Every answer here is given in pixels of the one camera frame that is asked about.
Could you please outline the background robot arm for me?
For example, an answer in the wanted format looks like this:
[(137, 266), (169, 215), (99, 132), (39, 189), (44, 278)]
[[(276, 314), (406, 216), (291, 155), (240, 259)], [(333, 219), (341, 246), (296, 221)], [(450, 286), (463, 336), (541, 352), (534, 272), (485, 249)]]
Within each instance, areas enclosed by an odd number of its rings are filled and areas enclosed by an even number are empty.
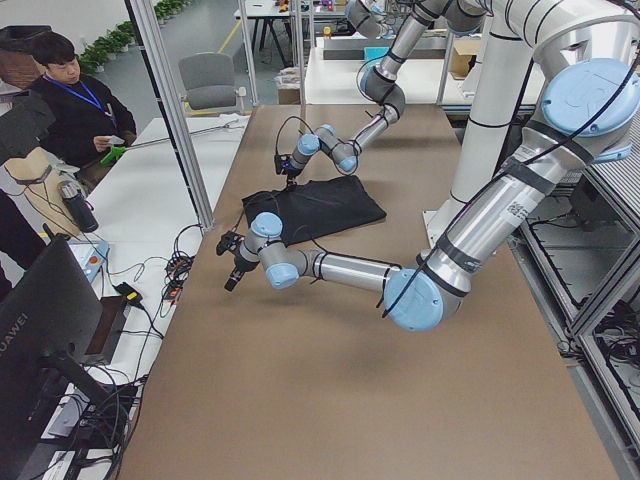
[(349, 0), (345, 16), (357, 33), (369, 39), (389, 39), (396, 33), (383, 1)]

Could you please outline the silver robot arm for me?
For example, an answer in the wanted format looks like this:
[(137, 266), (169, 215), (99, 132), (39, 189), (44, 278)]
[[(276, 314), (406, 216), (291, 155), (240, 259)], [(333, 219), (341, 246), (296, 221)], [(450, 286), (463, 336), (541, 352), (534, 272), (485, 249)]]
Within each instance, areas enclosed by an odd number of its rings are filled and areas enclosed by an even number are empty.
[(257, 267), (276, 289), (308, 276), (377, 291), (397, 325), (429, 330), (459, 309), (472, 277), (567, 173), (630, 154), (639, 15), (628, 3), (418, 1), (361, 79), (378, 113), (349, 141), (328, 125), (303, 135), (277, 160), (278, 171), (294, 179), (323, 153), (341, 172), (353, 172), (364, 148), (403, 114), (398, 71), (429, 23), (441, 18), (456, 35), (483, 21), (490, 29), (450, 197), (428, 227), (430, 249), (412, 268), (303, 250), (299, 242), (319, 235), (308, 214), (289, 235), (281, 212), (261, 212), (249, 217), (247, 233), (220, 238), (217, 253), (234, 257), (227, 290)]
[(296, 184), (296, 178), (309, 160), (322, 152), (340, 174), (354, 173), (363, 150), (403, 115), (406, 97), (397, 84), (398, 72), (429, 24), (443, 18), (452, 34), (464, 36), (478, 29), (485, 14), (486, 9), (477, 1), (413, 2), (386, 53), (361, 67), (358, 91), (365, 99), (375, 103), (379, 111), (347, 140), (340, 138), (329, 124), (309, 128), (307, 133), (299, 137), (292, 152), (274, 154), (275, 172), (284, 175), (286, 185), (291, 187)]

